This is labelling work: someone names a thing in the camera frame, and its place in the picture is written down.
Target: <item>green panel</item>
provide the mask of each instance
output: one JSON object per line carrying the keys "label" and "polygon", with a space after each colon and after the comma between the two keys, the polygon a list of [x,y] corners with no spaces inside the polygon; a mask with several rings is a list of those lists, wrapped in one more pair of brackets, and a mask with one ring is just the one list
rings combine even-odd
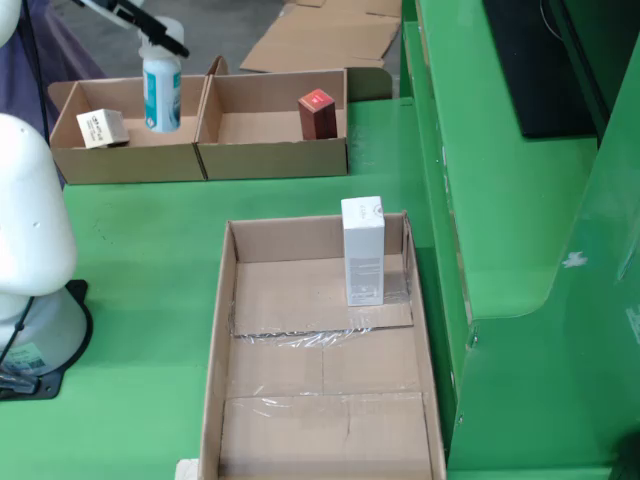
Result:
{"label": "green panel", "polygon": [[608,480],[609,468],[450,472],[449,480]]}
{"label": "green panel", "polygon": [[520,133],[482,0],[422,0],[474,318],[539,308],[595,158],[594,139]]}
{"label": "green panel", "polygon": [[436,384],[441,404],[445,445],[449,445],[455,411],[445,410],[457,402],[457,381],[462,378],[469,323],[462,294],[461,272],[458,266],[456,241],[445,191],[445,171],[442,161],[442,140],[438,131],[437,111],[431,88],[423,39],[417,22],[404,22],[403,45],[408,57],[408,79],[415,99],[420,140],[425,163],[427,192],[433,219],[436,245],[434,265],[439,273],[444,319],[432,318],[430,330],[436,366]]}
{"label": "green panel", "polygon": [[474,322],[449,456],[456,475],[606,466],[640,432],[638,79],[636,47],[548,301]]}
{"label": "green panel", "polygon": [[345,197],[407,210],[427,312],[438,315],[411,99],[349,107],[348,177],[73,186],[65,197],[95,319],[53,401],[2,404],[3,478],[169,479],[198,455],[225,222],[338,214]]}

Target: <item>white box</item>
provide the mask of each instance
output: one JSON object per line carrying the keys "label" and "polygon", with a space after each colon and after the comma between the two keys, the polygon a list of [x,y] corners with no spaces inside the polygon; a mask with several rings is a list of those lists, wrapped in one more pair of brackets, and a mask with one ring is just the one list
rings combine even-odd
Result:
{"label": "white box", "polygon": [[384,211],[380,197],[342,200],[342,226],[347,304],[382,305]]}
{"label": "white box", "polygon": [[87,148],[129,141],[129,132],[120,112],[102,109],[82,113],[77,118]]}

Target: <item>open cardboard box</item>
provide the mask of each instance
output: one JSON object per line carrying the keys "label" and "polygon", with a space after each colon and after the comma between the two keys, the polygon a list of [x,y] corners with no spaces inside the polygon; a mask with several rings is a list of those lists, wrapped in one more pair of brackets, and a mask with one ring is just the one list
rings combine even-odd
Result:
{"label": "open cardboard box", "polygon": [[[322,88],[336,100],[339,138],[303,141],[298,99]],[[182,77],[182,126],[153,133],[144,123],[142,78],[51,85],[61,110],[51,136],[67,183],[137,183],[203,179],[346,175],[347,101],[391,98],[380,68],[227,75],[222,57],[206,76]],[[122,112],[131,140],[86,149],[76,116],[106,108]]]}
{"label": "open cardboard box", "polygon": [[[338,138],[303,140],[298,99],[336,102]],[[347,175],[347,102],[391,97],[379,68],[222,75],[207,86],[197,146],[209,180]]]}
{"label": "open cardboard box", "polygon": [[[173,133],[145,125],[142,78],[77,82],[51,135],[51,151],[67,183],[135,183],[204,180],[195,150],[206,76],[182,78],[182,118]],[[122,112],[130,141],[87,149],[77,115],[106,108]]]}
{"label": "open cardboard box", "polygon": [[198,478],[446,478],[411,227],[385,220],[385,303],[355,308],[340,216],[228,224]]}

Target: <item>bottle label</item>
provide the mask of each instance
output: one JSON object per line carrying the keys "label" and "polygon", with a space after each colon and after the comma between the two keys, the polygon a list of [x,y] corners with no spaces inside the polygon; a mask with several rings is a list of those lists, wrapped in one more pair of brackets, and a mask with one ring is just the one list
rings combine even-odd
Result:
{"label": "bottle label", "polygon": [[38,347],[34,343],[27,343],[20,347],[12,347],[2,366],[12,372],[33,374],[47,364]]}
{"label": "bottle label", "polygon": [[173,108],[171,109],[170,122],[172,127],[177,130],[180,128],[180,82],[182,76],[176,73],[173,76]]}
{"label": "bottle label", "polygon": [[158,100],[156,88],[156,76],[147,71],[144,72],[144,110],[147,127],[154,129],[158,125]]}

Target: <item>small red box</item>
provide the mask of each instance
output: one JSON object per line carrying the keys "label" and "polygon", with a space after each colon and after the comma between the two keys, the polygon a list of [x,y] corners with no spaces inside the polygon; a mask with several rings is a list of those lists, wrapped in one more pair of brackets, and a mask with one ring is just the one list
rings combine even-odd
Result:
{"label": "small red box", "polygon": [[336,123],[336,102],[320,89],[298,100],[302,138],[324,140],[338,138]]}

